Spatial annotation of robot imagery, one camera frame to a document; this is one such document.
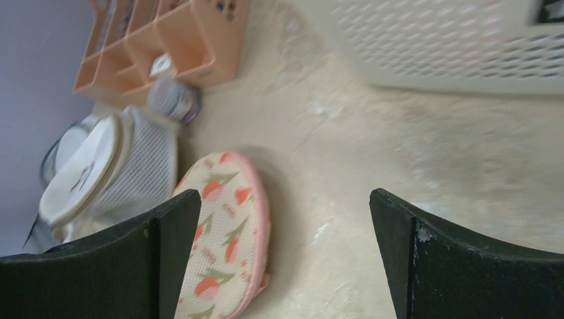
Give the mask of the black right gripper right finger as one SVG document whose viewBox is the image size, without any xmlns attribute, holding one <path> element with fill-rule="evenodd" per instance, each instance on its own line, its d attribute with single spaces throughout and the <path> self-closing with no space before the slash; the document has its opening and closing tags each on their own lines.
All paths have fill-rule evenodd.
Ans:
<svg viewBox="0 0 564 319">
<path fill-rule="evenodd" d="M 563 317 L 563 255 L 485 236 L 382 188 L 369 205 L 398 318 Z"/>
</svg>

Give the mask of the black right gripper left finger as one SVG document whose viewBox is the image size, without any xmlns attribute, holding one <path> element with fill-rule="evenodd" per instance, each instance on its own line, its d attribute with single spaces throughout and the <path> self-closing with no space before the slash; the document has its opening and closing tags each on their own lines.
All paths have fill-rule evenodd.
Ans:
<svg viewBox="0 0 564 319">
<path fill-rule="evenodd" d="M 200 195 L 41 254 L 1 259 L 2 318 L 173 318 L 195 238 Z"/>
</svg>

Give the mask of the strawberry print mesh laundry bag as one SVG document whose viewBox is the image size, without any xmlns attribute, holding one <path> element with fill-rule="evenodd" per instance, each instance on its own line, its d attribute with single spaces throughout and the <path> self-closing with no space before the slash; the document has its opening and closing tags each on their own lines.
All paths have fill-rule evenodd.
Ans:
<svg viewBox="0 0 564 319">
<path fill-rule="evenodd" d="M 259 174 L 235 151 L 199 159 L 174 193 L 196 190 L 200 216 L 176 318 L 236 318 L 268 285 L 271 214 Z"/>
</svg>

